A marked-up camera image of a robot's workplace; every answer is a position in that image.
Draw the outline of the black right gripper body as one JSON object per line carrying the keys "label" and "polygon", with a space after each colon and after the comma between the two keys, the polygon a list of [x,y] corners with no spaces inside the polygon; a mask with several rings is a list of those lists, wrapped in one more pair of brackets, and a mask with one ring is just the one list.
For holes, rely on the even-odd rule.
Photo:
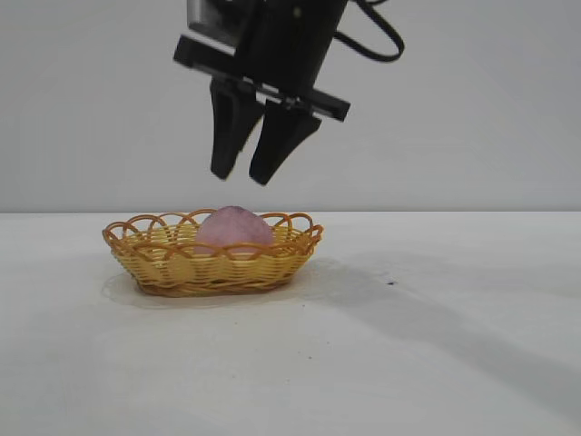
{"label": "black right gripper body", "polygon": [[314,84],[345,7],[343,1],[189,1],[189,29],[234,52],[181,35],[173,60],[344,121],[350,103]]}

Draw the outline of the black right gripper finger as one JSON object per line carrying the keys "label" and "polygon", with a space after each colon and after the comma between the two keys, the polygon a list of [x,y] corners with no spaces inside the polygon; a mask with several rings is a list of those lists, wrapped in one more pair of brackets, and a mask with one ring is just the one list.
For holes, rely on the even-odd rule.
{"label": "black right gripper finger", "polygon": [[226,180],[265,109],[254,91],[247,92],[234,82],[212,80],[210,92],[213,110],[211,171],[219,179]]}
{"label": "black right gripper finger", "polygon": [[321,119],[300,108],[267,101],[249,176],[266,185],[291,153],[320,128]]}

